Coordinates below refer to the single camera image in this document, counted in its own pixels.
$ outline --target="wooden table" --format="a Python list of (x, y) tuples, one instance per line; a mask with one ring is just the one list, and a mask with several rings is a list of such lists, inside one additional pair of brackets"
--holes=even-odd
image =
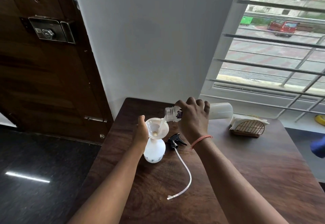
[[(138, 115), (163, 117), (172, 104), (127, 98), (92, 165), (69, 217), (94, 192), (127, 150)], [(325, 223), (325, 194), (298, 152), (283, 125), (270, 124), (258, 138), (230, 135), (229, 120), (210, 120), (209, 134), (243, 176), (289, 223)], [(178, 132), (169, 123), (168, 136)], [(180, 145), (178, 151), (192, 173), (192, 184), (181, 196), (167, 200), (185, 188), (189, 176), (166, 144), (157, 164), (143, 157), (120, 223), (227, 223), (213, 193), (204, 167), (194, 150)]]

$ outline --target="road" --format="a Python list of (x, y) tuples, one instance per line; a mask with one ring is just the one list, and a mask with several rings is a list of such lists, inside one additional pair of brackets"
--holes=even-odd
[[(266, 30), (266, 26), (241, 26), (245, 28), (256, 28), (256, 29), (263, 29)], [(323, 34), (321, 33), (313, 33), (313, 32), (303, 32), (303, 31), (296, 31), (296, 34), (303, 34), (303, 35), (312, 35), (321, 37)], [(304, 42), (304, 43), (316, 43), (318, 38), (310, 38), (310, 37), (301, 37), (293, 35), (290, 38), (287, 37), (279, 37), (275, 36), (271, 32), (258, 32), (258, 31), (251, 31), (245, 29), (238, 29), (237, 34), (240, 35), (247, 35), (247, 36), (256, 36), (256, 37), (265, 37), (265, 38), (272, 38), (272, 39), (282, 39), (288, 41), (296, 41), (296, 42)], [(283, 46), (274, 46), (274, 45), (266, 45), (266, 44), (259, 44), (259, 43), (251, 43), (251, 42), (242, 42), (234, 40), (230, 46), (230, 50), (243, 50), (249, 52), (257, 52), (263, 54), (271, 54), (271, 55), (279, 55), (285, 57), (294, 57), (294, 58), (304, 58), (305, 55), (308, 53), (308, 49), (295, 49), (291, 47), (283, 47)], [(274, 66), (283, 66), (283, 67), (291, 67), (295, 68), (300, 60), (295, 59), (288, 59), (288, 58), (279, 58), (274, 56), (263, 56), (263, 55), (256, 55), (252, 53), (242, 53), (242, 52), (235, 52), (235, 51), (228, 51), (226, 56), (227, 59), (231, 60), (238, 60), (244, 62), (254, 62), (254, 63), (262, 63), (262, 64), (269, 64)], [(325, 50), (322, 51), (315, 51), (309, 58), (309, 60), (315, 60), (320, 62), (305, 62), (300, 69), (304, 70), (312, 70), (312, 71), (322, 71), (325, 68)], [(251, 67), (251, 66), (242, 66), (238, 64), (232, 63), (223, 63), (222, 67), (228, 69), (221, 69), (220, 74), (231, 75), (231, 76), (238, 76), (242, 78), (249, 78), (249, 79), (256, 79), (256, 80), (265, 80), (265, 81), (272, 81), (281, 83), (285, 79), (285, 77), (278, 77), (278, 76), (270, 76), (265, 74), (257, 74), (252, 72), (258, 73), (266, 73), (266, 74), (275, 74), (280, 76), (288, 76), (290, 72), (288, 71), (281, 71), (281, 70), (273, 70), (273, 69), (266, 69), (266, 68), (259, 68), (259, 67)], [(242, 72), (236, 71), (234, 69), (245, 70), (249, 72)], [(298, 85), (298, 86), (306, 86), (310, 80), (314, 79), (315, 75), (312, 74), (300, 74), (295, 73), (293, 75), (294, 78), (291, 78), (288, 81), (288, 84), (291, 85)], [(325, 77), (321, 77), (319, 82), (314, 84), (315, 88), (325, 89)]]

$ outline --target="hand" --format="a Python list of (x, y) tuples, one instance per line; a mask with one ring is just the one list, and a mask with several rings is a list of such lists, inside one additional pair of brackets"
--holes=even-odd
[(132, 136), (132, 145), (140, 148), (143, 152), (149, 139), (148, 128), (144, 122), (144, 118), (144, 115), (138, 117), (138, 124), (136, 125)]
[(210, 103), (201, 99), (195, 101), (190, 97), (186, 103), (179, 100), (175, 103), (182, 111), (182, 119), (178, 122), (178, 127), (187, 141), (192, 144), (201, 136), (208, 135), (208, 122)]

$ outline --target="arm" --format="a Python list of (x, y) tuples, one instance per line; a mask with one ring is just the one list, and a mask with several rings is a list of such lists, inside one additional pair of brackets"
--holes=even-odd
[(138, 118), (130, 148), (68, 224), (119, 223), (147, 142), (148, 130), (142, 115)]
[[(186, 103), (178, 101), (183, 115), (179, 127), (192, 144), (207, 135), (209, 102), (192, 97)], [(229, 224), (288, 224), (288, 222), (259, 194), (221, 153), (210, 138), (194, 146), (199, 155), (214, 194)]]

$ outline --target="door latch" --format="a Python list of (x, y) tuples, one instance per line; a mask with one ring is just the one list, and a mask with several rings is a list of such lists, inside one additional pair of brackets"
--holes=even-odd
[(107, 122), (106, 119), (96, 118), (96, 117), (91, 117), (91, 116), (85, 116), (84, 118), (85, 118), (86, 120), (90, 120), (90, 121)]
[(28, 19), (40, 39), (76, 43), (72, 32), (72, 28), (74, 28), (73, 21), (66, 22), (35, 17), (29, 17)]

